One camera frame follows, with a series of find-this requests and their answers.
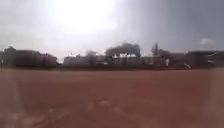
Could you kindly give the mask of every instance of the hazy sky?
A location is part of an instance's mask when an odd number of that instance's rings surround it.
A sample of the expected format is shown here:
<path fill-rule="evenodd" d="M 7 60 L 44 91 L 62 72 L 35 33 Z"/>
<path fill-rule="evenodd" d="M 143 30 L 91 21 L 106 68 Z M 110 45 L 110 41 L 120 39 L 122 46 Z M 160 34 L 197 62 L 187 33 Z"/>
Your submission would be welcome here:
<path fill-rule="evenodd" d="M 224 0 L 81 1 L 0 0 L 0 50 L 11 45 L 60 58 L 122 41 L 139 43 L 143 54 L 157 41 L 176 52 L 224 50 Z"/>

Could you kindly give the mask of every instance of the dirt ground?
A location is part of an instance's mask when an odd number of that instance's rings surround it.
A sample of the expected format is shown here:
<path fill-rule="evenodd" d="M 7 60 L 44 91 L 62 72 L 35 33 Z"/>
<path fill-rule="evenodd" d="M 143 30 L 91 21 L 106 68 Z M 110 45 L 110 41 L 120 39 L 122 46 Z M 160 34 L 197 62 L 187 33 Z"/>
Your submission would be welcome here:
<path fill-rule="evenodd" d="M 224 69 L 0 69 L 1 128 L 224 128 Z"/>

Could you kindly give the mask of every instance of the building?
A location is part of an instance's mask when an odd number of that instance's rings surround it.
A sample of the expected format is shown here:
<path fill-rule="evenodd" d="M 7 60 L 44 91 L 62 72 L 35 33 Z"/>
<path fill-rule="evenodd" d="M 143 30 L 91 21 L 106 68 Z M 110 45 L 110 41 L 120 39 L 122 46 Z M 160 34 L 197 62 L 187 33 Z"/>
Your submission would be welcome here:
<path fill-rule="evenodd" d="M 63 65 L 64 66 L 81 66 L 81 65 L 88 65 L 88 57 L 86 56 L 77 56 L 77 57 L 65 57 Z"/>
<path fill-rule="evenodd" d="M 2 66 L 2 64 L 3 64 L 3 54 L 4 54 L 4 52 L 0 51 L 0 66 Z"/>
<path fill-rule="evenodd" d="M 3 53 L 3 65 L 4 66 L 13 66 L 15 61 L 16 49 L 9 47 L 4 50 Z"/>
<path fill-rule="evenodd" d="M 15 66 L 41 66 L 42 55 L 33 50 L 16 50 L 14 64 Z"/>
<path fill-rule="evenodd" d="M 57 57 L 51 55 L 51 54 L 41 54 L 40 57 L 43 61 L 44 66 L 56 66 L 57 65 Z"/>
<path fill-rule="evenodd" d="M 211 60 L 222 60 L 223 53 L 224 51 L 190 51 L 185 58 L 186 62 L 194 67 L 212 66 L 214 63 L 211 63 Z"/>

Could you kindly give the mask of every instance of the cloud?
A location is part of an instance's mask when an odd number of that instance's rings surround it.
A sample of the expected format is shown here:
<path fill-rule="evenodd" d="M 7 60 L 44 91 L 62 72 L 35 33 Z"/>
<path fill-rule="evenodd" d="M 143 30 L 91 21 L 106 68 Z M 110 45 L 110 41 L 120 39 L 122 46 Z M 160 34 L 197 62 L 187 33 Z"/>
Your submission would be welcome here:
<path fill-rule="evenodd" d="M 200 40 L 200 44 L 201 45 L 211 45 L 211 44 L 214 44 L 214 40 L 209 39 L 209 38 L 202 38 Z"/>

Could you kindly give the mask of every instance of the sunlight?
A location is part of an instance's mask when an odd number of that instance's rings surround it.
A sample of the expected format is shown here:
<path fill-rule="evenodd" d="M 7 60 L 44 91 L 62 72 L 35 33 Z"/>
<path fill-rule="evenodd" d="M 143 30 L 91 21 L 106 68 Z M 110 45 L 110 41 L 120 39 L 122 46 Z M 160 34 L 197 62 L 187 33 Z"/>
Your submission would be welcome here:
<path fill-rule="evenodd" d="M 113 30 L 116 23 L 107 20 L 114 0 L 54 0 L 54 16 L 60 27 L 72 33 Z"/>

